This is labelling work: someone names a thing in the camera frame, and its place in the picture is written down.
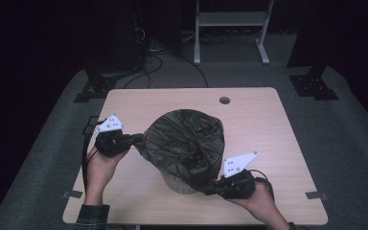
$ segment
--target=black curtain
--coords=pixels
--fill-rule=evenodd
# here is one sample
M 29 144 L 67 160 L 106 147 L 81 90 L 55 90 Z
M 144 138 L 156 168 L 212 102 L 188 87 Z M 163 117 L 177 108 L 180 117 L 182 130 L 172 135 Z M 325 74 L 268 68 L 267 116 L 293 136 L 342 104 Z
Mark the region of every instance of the black curtain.
M 83 53 L 115 71 L 141 66 L 131 0 L 67 0 L 80 32 Z
M 368 111 L 368 1 L 311 0 L 288 67 L 325 58 Z
M 81 69 L 71 16 L 66 1 L 0 1 L 0 203 Z

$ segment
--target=plastic bag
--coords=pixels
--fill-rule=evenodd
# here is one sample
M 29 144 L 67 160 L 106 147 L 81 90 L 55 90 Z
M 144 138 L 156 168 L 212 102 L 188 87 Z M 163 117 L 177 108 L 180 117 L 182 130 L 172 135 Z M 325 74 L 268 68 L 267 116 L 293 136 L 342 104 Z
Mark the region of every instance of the plastic bag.
M 178 177 L 197 191 L 218 176 L 224 147 L 220 119 L 191 109 L 161 116 L 136 145 L 162 174 Z

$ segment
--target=sleeve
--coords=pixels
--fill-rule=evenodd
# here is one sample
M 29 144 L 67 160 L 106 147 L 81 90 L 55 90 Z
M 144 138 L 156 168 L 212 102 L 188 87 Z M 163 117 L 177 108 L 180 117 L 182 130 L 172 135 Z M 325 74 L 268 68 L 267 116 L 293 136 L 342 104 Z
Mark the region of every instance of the sleeve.
M 75 230 L 103 230 L 106 228 L 109 205 L 84 205 L 82 204 L 77 219 Z

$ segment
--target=black tape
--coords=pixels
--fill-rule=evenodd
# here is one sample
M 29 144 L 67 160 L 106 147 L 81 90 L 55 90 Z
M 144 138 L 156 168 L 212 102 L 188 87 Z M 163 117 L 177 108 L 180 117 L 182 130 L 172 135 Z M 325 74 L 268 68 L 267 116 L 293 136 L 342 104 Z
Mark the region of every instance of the black tape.
M 306 193 L 307 199 L 320 198 L 321 200 L 327 200 L 328 196 L 326 194 L 320 194 L 318 192 Z
M 75 198 L 81 198 L 82 192 L 80 191 L 65 191 L 62 195 L 63 198 L 69 198 L 69 197 L 75 197 Z

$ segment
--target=dark wall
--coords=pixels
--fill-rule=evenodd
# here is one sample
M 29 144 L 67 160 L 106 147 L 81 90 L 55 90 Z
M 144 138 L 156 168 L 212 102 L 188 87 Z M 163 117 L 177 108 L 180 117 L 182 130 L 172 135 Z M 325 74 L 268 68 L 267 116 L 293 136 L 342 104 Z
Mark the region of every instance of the dark wall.
M 368 111 L 368 1 L 310 1 L 288 67 L 325 58 Z
M 67 1 L 0 1 L 0 202 L 81 69 Z

